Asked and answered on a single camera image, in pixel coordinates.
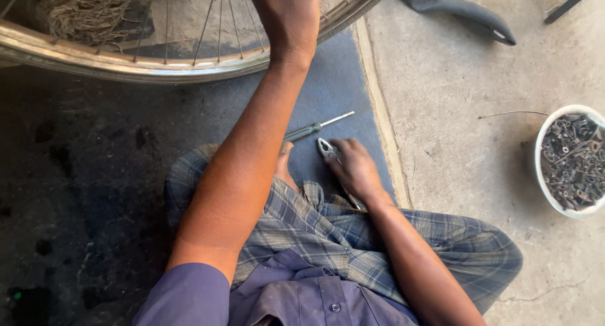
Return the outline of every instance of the checkered cloth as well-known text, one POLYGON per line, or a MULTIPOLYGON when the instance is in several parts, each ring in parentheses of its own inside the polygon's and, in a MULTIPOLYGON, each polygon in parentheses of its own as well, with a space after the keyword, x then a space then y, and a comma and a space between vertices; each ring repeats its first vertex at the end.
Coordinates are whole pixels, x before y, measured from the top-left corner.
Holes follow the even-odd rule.
MULTIPOLYGON (((179 158, 166 179, 170 225, 176 231, 193 191, 218 144, 179 158)), ((517 276, 523 257, 500 229, 449 214, 401 210, 450 269, 481 314, 517 276)), ((301 194, 275 177, 267 204, 242 248, 232 289, 277 252, 292 249, 309 264, 407 305, 389 266, 389 256, 372 222, 343 198, 324 198, 317 183, 306 181, 301 194)))

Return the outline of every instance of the concrete floor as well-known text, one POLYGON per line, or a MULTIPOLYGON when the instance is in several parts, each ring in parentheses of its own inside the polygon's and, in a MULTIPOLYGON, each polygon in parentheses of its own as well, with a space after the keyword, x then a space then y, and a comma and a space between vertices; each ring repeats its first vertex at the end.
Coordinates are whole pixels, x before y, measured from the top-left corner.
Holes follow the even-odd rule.
POLYGON ((584 104, 605 113, 605 0, 471 0, 502 15, 518 45, 481 40, 447 15, 384 0, 368 15, 377 81, 415 209, 464 214, 508 233, 525 255, 489 325, 604 325, 605 214, 573 220, 543 198, 520 145, 546 116, 584 104))

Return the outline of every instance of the shirt sleeve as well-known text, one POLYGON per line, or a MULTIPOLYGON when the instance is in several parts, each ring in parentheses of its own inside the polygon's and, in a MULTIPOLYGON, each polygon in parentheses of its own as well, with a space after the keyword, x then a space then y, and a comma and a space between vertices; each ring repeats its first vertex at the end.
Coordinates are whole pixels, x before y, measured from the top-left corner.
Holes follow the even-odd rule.
POLYGON ((229 281, 207 264, 182 264, 166 272, 134 317, 134 326, 226 326, 229 281))

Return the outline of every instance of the forearm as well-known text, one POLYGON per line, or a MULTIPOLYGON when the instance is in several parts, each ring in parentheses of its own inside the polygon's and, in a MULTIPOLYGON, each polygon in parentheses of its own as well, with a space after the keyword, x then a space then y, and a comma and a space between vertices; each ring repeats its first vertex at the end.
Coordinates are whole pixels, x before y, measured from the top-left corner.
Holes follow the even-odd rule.
POLYGON ((389 195, 365 204, 387 247, 399 287, 421 320, 428 325, 484 325, 471 299, 389 195))
POLYGON ((270 65, 237 124, 206 168, 178 231, 168 269, 218 268, 231 282, 237 257, 266 203, 305 63, 270 65))

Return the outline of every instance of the blue shirt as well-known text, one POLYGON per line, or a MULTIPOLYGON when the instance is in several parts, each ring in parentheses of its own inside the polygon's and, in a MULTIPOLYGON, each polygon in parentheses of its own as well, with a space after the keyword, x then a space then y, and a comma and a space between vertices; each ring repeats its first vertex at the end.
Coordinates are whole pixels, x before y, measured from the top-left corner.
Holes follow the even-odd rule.
POLYGON ((212 266, 190 263, 164 274, 134 318, 136 326, 417 325, 413 312, 292 250, 258 265, 238 289, 212 266))

